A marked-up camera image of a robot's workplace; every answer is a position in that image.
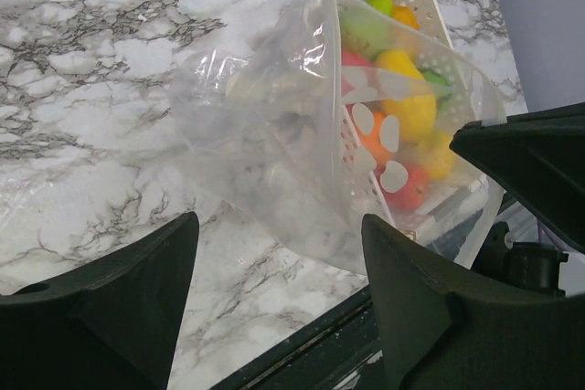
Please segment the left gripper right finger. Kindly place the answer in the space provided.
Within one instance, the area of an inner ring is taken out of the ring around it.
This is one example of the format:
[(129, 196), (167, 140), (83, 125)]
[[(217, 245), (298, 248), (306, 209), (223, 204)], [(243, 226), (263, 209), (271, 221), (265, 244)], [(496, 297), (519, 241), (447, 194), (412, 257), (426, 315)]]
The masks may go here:
[(487, 278), (375, 215), (361, 234), (388, 389), (583, 388), (583, 296)]

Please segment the yellow toy mango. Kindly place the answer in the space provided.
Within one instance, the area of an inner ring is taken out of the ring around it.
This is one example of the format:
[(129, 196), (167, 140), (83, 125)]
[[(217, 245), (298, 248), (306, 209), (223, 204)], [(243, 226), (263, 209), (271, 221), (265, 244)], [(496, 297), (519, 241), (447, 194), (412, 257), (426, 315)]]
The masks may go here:
[(404, 142), (420, 142), (428, 137), (437, 117), (436, 96), (432, 93), (420, 71), (404, 50), (384, 50), (374, 65), (400, 76), (407, 77), (405, 98), (393, 94), (381, 102), (381, 110), (399, 120), (399, 136)]

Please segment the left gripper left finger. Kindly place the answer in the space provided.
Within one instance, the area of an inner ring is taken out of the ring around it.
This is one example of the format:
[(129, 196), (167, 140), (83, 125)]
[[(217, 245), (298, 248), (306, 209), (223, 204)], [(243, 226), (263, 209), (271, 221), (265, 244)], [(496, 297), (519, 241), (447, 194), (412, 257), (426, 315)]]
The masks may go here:
[(1, 298), (4, 389), (165, 389), (199, 222), (142, 239)]

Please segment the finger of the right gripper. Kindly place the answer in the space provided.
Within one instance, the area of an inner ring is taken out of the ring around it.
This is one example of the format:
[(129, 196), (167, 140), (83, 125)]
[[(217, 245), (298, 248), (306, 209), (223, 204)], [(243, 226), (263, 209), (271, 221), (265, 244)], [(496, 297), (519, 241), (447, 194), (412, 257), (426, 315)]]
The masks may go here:
[(451, 149), (584, 252), (584, 104), (464, 125)]

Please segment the clear zip top bag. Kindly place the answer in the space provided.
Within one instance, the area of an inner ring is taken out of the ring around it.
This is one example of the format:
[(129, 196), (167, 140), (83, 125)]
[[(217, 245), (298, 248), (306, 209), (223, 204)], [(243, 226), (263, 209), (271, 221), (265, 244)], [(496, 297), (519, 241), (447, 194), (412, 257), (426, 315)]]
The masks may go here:
[(171, 110), (198, 184), (290, 250), (364, 273), (362, 219), (388, 218), (343, 160), (341, 72), (337, 0), (293, 0), (252, 58), (188, 58)]

